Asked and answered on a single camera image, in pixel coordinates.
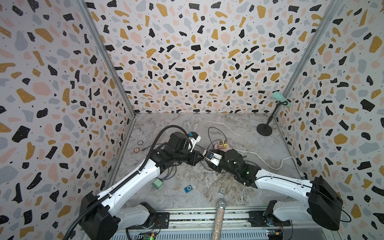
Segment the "green USB charger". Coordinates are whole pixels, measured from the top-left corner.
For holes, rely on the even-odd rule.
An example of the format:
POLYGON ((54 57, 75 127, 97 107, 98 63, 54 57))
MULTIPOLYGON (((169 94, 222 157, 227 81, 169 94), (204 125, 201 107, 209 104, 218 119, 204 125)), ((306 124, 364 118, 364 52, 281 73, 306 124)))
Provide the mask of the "green USB charger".
POLYGON ((163 181, 160 180, 160 179, 155 179, 155 181, 152 183, 152 186, 153 186, 156 190, 160 189, 160 188, 162 187, 162 185, 163 185, 163 181))

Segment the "silver mp3 player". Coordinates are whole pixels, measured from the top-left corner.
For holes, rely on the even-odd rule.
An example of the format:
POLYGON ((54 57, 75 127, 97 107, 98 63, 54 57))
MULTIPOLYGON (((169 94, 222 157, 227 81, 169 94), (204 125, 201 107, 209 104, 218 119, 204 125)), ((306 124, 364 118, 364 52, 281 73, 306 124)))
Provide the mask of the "silver mp3 player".
POLYGON ((226 193, 226 190, 224 188, 219 189, 219 194, 224 195, 226 193))

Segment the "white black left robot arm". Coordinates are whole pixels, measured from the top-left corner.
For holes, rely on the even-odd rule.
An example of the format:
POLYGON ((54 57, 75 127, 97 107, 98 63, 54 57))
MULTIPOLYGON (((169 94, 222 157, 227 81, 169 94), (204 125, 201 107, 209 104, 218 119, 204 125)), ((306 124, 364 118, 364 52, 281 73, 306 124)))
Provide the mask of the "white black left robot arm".
POLYGON ((123 205, 148 182, 156 179, 166 169, 176 164, 195 166, 203 155, 195 150, 201 137, 196 132, 187 133, 180 126, 166 126, 156 136, 144 161, 130 174, 97 195, 87 194, 81 202, 79 216, 70 225, 64 239, 70 239, 80 226, 91 240, 109 240, 121 229, 135 225, 151 227, 156 211, 148 204, 124 209, 123 205), (161 135, 175 128, 168 142, 157 145, 161 135))

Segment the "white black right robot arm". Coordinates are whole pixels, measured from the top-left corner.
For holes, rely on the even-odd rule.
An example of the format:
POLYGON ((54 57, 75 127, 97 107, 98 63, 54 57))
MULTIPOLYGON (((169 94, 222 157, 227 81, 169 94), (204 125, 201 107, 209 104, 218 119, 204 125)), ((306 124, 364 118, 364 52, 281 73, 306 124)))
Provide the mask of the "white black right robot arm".
POLYGON ((258 217, 261 224, 281 227, 285 222, 314 221, 322 228, 338 231, 343 222, 343 200, 323 178, 312 181, 281 176, 245 162, 236 150, 214 150, 206 154, 209 167, 226 171, 245 187, 269 190, 293 198, 291 202, 272 200, 258 217))

